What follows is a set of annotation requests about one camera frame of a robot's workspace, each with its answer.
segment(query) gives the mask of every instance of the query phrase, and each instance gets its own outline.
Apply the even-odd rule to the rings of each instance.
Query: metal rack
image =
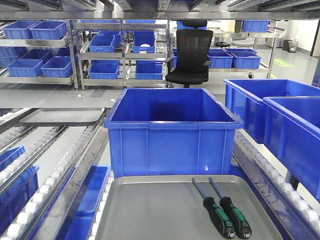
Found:
[[[74,53],[74,32],[71,28],[72,21],[67,20],[67,34],[59,40],[42,39],[5,39],[3,31],[0,31],[1,47],[27,47],[27,48],[62,48],[69,46],[72,64],[72,75],[70,77],[10,77],[6,68],[0,69],[0,83],[8,84],[65,84],[78,89],[78,75]]]
[[[167,53],[132,53],[131,51],[131,42],[132,39],[130,35],[127,34],[127,38],[124,38],[125,31],[132,30],[151,30],[156,32],[166,32],[166,36],[169,36],[169,23],[168,24],[156,24],[156,23],[84,23],[77,22],[75,24],[75,30],[79,31],[81,35],[86,30],[89,31],[89,35],[84,36],[84,42],[81,46],[78,36],[77,47],[79,52],[79,66],[80,66],[80,80],[82,89],[85,89],[85,86],[116,86],[116,87],[160,87],[165,86],[166,81],[162,80],[153,80],[153,79],[142,79],[138,80],[130,74],[131,61],[136,60],[154,60],[154,61],[163,61],[167,58]],[[118,46],[114,52],[90,52],[89,45],[92,39],[92,31],[100,30],[119,30],[121,32],[121,44]],[[166,42],[166,52],[169,50],[169,37],[167,40],[161,41],[157,40],[156,42]],[[118,79],[90,79],[88,72],[90,69],[90,64],[85,61],[88,60],[120,60],[121,62],[121,71],[120,78]]]

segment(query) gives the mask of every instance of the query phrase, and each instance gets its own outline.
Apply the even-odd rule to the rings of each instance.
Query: stainless steel shelving unit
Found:
[[[74,34],[71,28],[71,20],[67,20],[67,34],[59,40],[42,39],[5,39],[3,31],[0,31],[0,47],[27,47],[27,48],[63,48],[70,47],[72,75],[70,77],[10,77],[6,68],[0,69],[0,83],[7,84],[65,84],[74,83],[76,89],[79,88],[78,74],[74,53]]]

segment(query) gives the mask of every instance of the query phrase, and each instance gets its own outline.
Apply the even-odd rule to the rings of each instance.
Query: trash bin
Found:
[[[297,41],[289,41],[289,53],[295,53],[297,51],[298,42]]]

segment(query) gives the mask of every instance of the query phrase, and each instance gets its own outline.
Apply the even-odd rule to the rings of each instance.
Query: chair seat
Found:
[[[207,73],[194,73],[174,70],[165,76],[165,80],[175,84],[194,85],[208,81]]]

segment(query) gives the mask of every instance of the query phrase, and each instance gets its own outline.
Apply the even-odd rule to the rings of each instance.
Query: floor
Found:
[[[270,59],[271,50],[258,50],[262,56],[262,62],[267,64]],[[310,85],[314,78],[314,73],[318,64],[318,59],[307,56],[300,52],[289,53],[281,49],[276,49],[275,59],[281,59],[291,64],[290,67],[283,67],[273,64],[272,77],[275,79],[291,79]],[[192,86],[206,88],[216,95],[223,103],[225,101],[225,84],[223,79],[247,79],[247,73],[210,73],[209,81]],[[255,73],[254,78],[265,79],[265,73]],[[76,108],[76,107],[105,107],[110,108],[122,92],[122,89],[110,87],[87,87],[86,90],[75,90],[72,86],[66,85],[26,85],[26,84],[0,84],[0,108]],[[32,134],[28,135],[19,145],[28,147],[34,143],[39,136],[48,129],[40,127]],[[40,171],[38,173],[41,184],[51,173],[54,166],[60,161],[65,152],[71,147],[72,140],[77,139],[83,128],[71,127],[65,137],[59,138],[50,150],[46,152],[38,161]],[[10,130],[1,134],[0,138],[9,134]],[[274,167],[285,176],[284,166],[262,145],[256,144],[261,153],[274,165]],[[103,154],[101,165],[110,164],[110,150],[107,146]],[[300,194],[305,196],[308,203],[320,214],[320,204],[310,196],[303,187],[299,187]]]

